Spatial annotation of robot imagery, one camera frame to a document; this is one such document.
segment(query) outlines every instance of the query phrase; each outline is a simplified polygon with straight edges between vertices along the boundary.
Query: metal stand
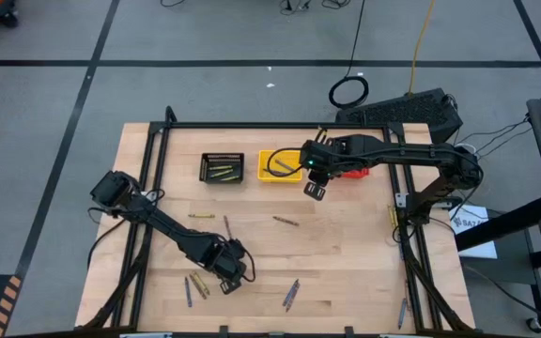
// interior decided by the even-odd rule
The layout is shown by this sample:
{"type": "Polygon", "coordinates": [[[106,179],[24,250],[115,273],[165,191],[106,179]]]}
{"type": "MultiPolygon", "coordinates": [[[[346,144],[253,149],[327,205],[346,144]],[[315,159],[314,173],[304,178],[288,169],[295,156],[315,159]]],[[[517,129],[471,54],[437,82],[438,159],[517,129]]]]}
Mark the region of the metal stand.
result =
{"type": "Polygon", "coordinates": [[[455,236],[461,252],[536,225],[541,220],[541,197],[455,236]]]}

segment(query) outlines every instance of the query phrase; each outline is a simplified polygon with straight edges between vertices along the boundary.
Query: black metal rail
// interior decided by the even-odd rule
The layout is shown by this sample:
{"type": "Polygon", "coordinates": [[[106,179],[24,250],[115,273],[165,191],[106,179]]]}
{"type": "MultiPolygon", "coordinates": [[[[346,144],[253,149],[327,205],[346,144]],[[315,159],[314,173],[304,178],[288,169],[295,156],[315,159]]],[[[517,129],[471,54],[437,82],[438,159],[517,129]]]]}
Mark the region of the black metal rail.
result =
{"type": "MultiPolygon", "coordinates": [[[[392,139],[390,138],[390,132],[388,128],[383,128],[383,139],[385,143],[391,143],[392,139]]],[[[390,171],[390,180],[392,182],[392,191],[394,193],[394,205],[395,195],[400,192],[400,183],[398,181],[398,173],[395,170],[394,164],[388,164],[388,169],[390,171]]],[[[400,229],[400,234],[406,232],[406,227],[400,229]]],[[[418,331],[424,327],[423,323],[423,313],[421,310],[421,302],[419,299],[419,289],[416,284],[416,278],[414,277],[414,272],[405,264],[406,268],[406,281],[405,284],[408,286],[409,290],[409,299],[410,309],[412,310],[412,318],[414,320],[414,328],[418,331]]]]}
{"type": "MultiPolygon", "coordinates": [[[[166,149],[168,148],[168,135],[170,133],[170,126],[167,125],[162,129],[162,139],[160,141],[160,149],[158,152],[158,161],[156,163],[156,171],[154,174],[154,182],[152,190],[158,190],[162,185],[162,172],[164,170],[164,163],[166,161],[166,149]]],[[[144,225],[146,231],[144,233],[144,243],[147,243],[146,261],[137,275],[137,282],[135,283],[134,296],[132,298],[131,307],[131,320],[130,326],[137,327],[139,323],[139,314],[141,313],[141,302],[143,299],[143,291],[146,285],[147,276],[147,263],[149,261],[149,249],[151,246],[151,237],[153,236],[153,228],[150,225],[144,225]]]]}
{"type": "MultiPolygon", "coordinates": [[[[398,141],[406,142],[405,136],[398,136],[398,141]]],[[[416,192],[410,166],[403,165],[402,167],[404,169],[404,179],[406,180],[406,188],[408,193],[416,192]]],[[[431,262],[429,261],[429,252],[427,251],[427,243],[425,241],[425,230],[421,225],[417,226],[414,237],[417,242],[417,250],[419,252],[421,266],[423,267],[427,278],[429,278],[429,281],[433,283],[433,272],[431,271],[431,262]]],[[[427,297],[427,301],[429,304],[429,313],[431,314],[431,324],[433,325],[433,329],[442,330],[443,327],[441,325],[441,316],[440,310],[438,309],[438,304],[436,304],[436,302],[430,297],[427,297]]]]}
{"type": "MultiPolygon", "coordinates": [[[[147,131],[146,149],[144,151],[143,161],[141,163],[141,172],[139,173],[139,184],[145,187],[147,184],[147,172],[149,169],[149,163],[151,162],[151,151],[154,147],[155,132],[149,128],[147,131]]],[[[127,246],[125,247],[124,257],[122,259],[122,268],[120,270],[120,278],[122,280],[129,271],[132,263],[132,257],[134,255],[135,241],[137,239],[137,230],[139,224],[131,223],[129,228],[129,234],[127,236],[127,246]]],[[[112,325],[111,327],[117,328],[120,326],[120,319],[122,317],[122,310],[124,308],[124,296],[121,301],[118,302],[114,312],[112,313],[112,325]]]]}

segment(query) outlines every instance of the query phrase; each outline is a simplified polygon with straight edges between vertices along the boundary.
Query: drill bit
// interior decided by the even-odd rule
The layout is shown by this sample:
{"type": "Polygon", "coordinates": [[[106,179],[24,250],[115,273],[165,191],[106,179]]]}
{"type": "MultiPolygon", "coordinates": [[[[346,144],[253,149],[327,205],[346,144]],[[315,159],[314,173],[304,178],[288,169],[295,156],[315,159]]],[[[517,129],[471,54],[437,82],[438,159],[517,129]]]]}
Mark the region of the drill bit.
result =
{"type": "Polygon", "coordinates": [[[195,282],[199,284],[199,286],[202,288],[202,290],[204,290],[204,292],[207,295],[210,295],[210,290],[208,290],[206,283],[202,281],[202,279],[199,277],[199,274],[197,274],[196,271],[192,271],[192,273],[190,273],[190,276],[193,276],[193,278],[195,279],[195,282]]]}
{"type": "Polygon", "coordinates": [[[231,229],[229,229],[229,220],[226,218],[226,215],[223,216],[224,218],[224,227],[226,227],[226,233],[229,236],[229,239],[232,239],[233,236],[231,236],[231,229]]]}
{"type": "Polygon", "coordinates": [[[300,226],[299,223],[297,222],[293,222],[293,221],[290,221],[290,220],[286,220],[284,219],[283,217],[279,217],[279,216],[272,216],[273,219],[279,221],[279,222],[283,222],[283,223],[287,223],[287,224],[291,224],[291,225],[294,225],[294,226],[300,226]]]}
{"type": "Polygon", "coordinates": [[[214,218],[214,214],[189,214],[191,218],[214,218]]]}
{"type": "Polygon", "coordinates": [[[291,286],[291,288],[289,288],[289,292],[287,292],[287,296],[286,296],[286,299],[283,300],[283,306],[286,306],[287,303],[289,302],[289,300],[291,299],[291,296],[293,295],[293,290],[296,289],[296,285],[300,283],[300,280],[297,279],[296,282],[293,283],[293,285],[291,286]]]}
{"type": "Polygon", "coordinates": [[[223,178],[221,180],[235,180],[235,179],[238,179],[238,178],[240,178],[240,177],[239,176],[233,176],[233,177],[226,177],[226,178],[223,178]]]}
{"type": "Polygon", "coordinates": [[[223,170],[223,169],[233,169],[233,165],[220,165],[216,167],[210,167],[208,170],[223,170]]]}
{"type": "Polygon", "coordinates": [[[387,206],[387,213],[390,214],[390,221],[392,222],[392,227],[395,227],[394,213],[392,212],[392,206],[387,206]]]}
{"type": "Polygon", "coordinates": [[[400,308],[400,317],[398,317],[398,329],[402,329],[402,323],[404,323],[404,314],[406,313],[406,298],[402,299],[402,307],[400,308]]]}
{"type": "Polygon", "coordinates": [[[192,307],[192,293],[189,290],[189,281],[187,280],[187,277],[185,277],[185,294],[187,294],[187,306],[192,307]]]}
{"type": "Polygon", "coordinates": [[[290,172],[294,171],[294,169],[292,167],[290,167],[289,165],[279,161],[279,160],[275,160],[274,161],[275,163],[281,165],[282,167],[284,167],[285,169],[289,170],[290,172]]]}
{"type": "Polygon", "coordinates": [[[215,178],[215,177],[219,177],[219,176],[230,174],[230,173],[233,173],[233,169],[229,169],[229,170],[222,171],[220,173],[212,174],[210,175],[210,178],[215,178]]]}
{"type": "Polygon", "coordinates": [[[297,283],[296,287],[293,289],[293,293],[291,294],[291,298],[287,302],[286,312],[289,312],[289,309],[291,309],[291,305],[293,305],[293,300],[296,298],[296,295],[298,294],[298,289],[300,289],[300,283],[297,283]]]}
{"type": "Polygon", "coordinates": [[[189,279],[192,280],[193,286],[195,286],[195,289],[197,290],[197,292],[199,292],[199,295],[202,296],[202,298],[205,300],[207,298],[206,293],[204,292],[204,290],[202,289],[202,286],[195,280],[195,277],[193,277],[191,273],[189,274],[189,279]]]}

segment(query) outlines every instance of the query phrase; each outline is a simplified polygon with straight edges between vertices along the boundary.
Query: black metal frame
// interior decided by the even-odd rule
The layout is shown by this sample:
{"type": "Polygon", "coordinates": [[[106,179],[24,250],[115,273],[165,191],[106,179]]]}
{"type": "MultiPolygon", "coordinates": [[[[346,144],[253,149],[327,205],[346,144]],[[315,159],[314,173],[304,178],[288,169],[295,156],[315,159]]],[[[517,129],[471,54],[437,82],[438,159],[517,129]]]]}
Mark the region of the black metal frame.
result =
{"type": "MultiPolygon", "coordinates": [[[[381,130],[383,134],[383,138],[385,142],[391,142],[390,140],[390,131],[389,128],[386,125],[377,125],[377,124],[370,124],[367,125],[365,121],[362,124],[339,124],[339,123],[313,123],[313,122],[286,122],[286,123],[264,123],[264,122],[177,122],[177,119],[170,109],[170,107],[166,110],[166,120],[163,122],[150,122],[149,129],[147,131],[147,141],[146,141],[146,149],[144,153],[144,159],[142,162],[142,168],[141,168],[141,174],[139,177],[139,182],[142,184],[142,186],[145,187],[145,184],[147,183],[147,173],[149,171],[149,166],[151,163],[151,154],[154,147],[154,139],[156,137],[156,134],[162,131],[162,141],[159,149],[159,157],[156,163],[156,171],[154,176],[154,183],[153,183],[153,189],[158,189],[161,186],[162,182],[162,172],[164,167],[164,160],[165,160],[165,153],[168,146],[168,138],[170,134],[171,129],[309,129],[309,130],[316,130],[319,127],[321,128],[327,128],[327,129],[334,129],[334,130],[381,130]]],[[[389,164],[388,169],[390,172],[390,179],[392,183],[392,189],[394,191],[394,202],[395,202],[395,194],[400,191],[399,183],[398,183],[398,176],[395,169],[395,165],[389,164]]],[[[405,179],[407,181],[407,189],[409,192],[414,191],[414,183],[412,180],[412,174],[411,170],[408,166],[404,167],[405,172],[405,179]]],[[[123,270],[121,271],[121,277],[123,277],[126,274],[126,269],[128,266],[131,265],[131,258],[132,254],[134,253],[134,245],[136,240],[136,235],[138,231],[138,224],[132,224],[131,229],[129,231],[129,235],[127,237],[127,246],[125,248],[124,253],[124,260],[123,260],[123,270]]],[[[144,237],[151,237],[151,227],[146,228],[146,232],[144,234],[144,237]]],[[[421,258],[421,264],[423,266],[424,272],[427,274],[429,279],[432,281],[431,278],[431,268],[430,268],[430,262],[429,262],[429,255],[426,248],[425,243],[425,234],[423,232],[423,228],[419,227],[416,230],[416,240],[418,245],[418,252],[419,256],[421,258]]],[[[149,244],[150,240],[144,241],[144,243],[147,244],[147,250],[149,251],[149,244]]],[[[484,334],[480,331],[448,331],[448,330],[442,330],[441,325],[441,315],[437,308],[437,305],[432,299],[428,299],[429,301],[429,309],[431,312],[431,321],[433,325],[433,329],[427,329],[425,328],[424,321],[423,321],[423,314],[421,310],[421,301],[419,298],[419,292],[418,292],[418,286],[416,281],[416,276],[411,268],[409,268],[407,265],[406,267],[406,274],[407,274],[407,281],[408,281],[408,290],[409,290],[409,302],[410,307],[412,310],[412,316],[414,319],[414,326],[417,334],[420,335],[431,335],[433,337],[507,337],[503,335],[492,335],[492,334],[484,334]]],[[[138,320],[139,320],[139,314],[141,309],[141,303],[142,303],[142,297],[143,297],[143,291],[145,287],[145,276],[147,272],[147,262],[143,265],[141,271],[139,272],[139,275],[137,277],[137,283],[135,285],[134,290],[134,297],[131,307],[131,319],[129,323],[129,331],[135,332],[137,326],[138,326],[138,320]]],[[[115,312],[113,315],[112,320],[112,327],[118,327],[120,323],[120,318],[122,317],[122,311],[123,311],[123,303],[124,303],[124,297],[121,299],[121,301],[118,303],[117,307],[115,308],[115,312]]],[[[344,327],[345,330],[345,336],[347,338],[349,337],[379,337],[377,334],[357,334],[354,333],[354,329],[352,327],[344,327]]],[[[219,328],[219,336],[220,337],[260,337],[265,335],[264,333],[229,333],[228,327],[221,326],[219,328]]],[[[344,337],[344,334],[322,334],[322,333],[306,333],[306,334],[292,334],[292,333],[285,333],[282,334],[282,337],[344,337]]],[[[179,337],[210,337],[214,336],[215,333],[203,333],[203,332],[174,332],[173,336],[179,337]]]]}

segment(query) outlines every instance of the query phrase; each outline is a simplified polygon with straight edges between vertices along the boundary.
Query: yellow cable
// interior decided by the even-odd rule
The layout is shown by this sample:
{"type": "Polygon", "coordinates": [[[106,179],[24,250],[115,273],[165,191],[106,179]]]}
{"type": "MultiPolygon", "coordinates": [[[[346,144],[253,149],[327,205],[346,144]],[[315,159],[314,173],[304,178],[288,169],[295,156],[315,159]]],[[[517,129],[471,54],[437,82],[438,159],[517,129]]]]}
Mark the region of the yellow cable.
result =
{"type": "Polygon", "coordinates": [[[425,30],[427,29],[427,26],[429,25],[429,18],[431,18],[431,11],[433,10],[433,5],[435,5],[436,0],[431,0],[431,5],[429,5],[429,11],[427,12],[427,16],[425,18],[425,23],[423,23],[423,29],[421,29],[421,34],[419,35],[419,39],[417,40],[417,46],[414,48],[414,56],[412,57],[412,68],[410,70],[410,85],[409,85],[409,96],[412,95],[412,85],[414,84],[414,73],[415,73],[415,66],[417,63],[417,53],[419,52],[419,46],[421,46],[421,40],[423,39],[423,35],[425,34],[425,30]]]}

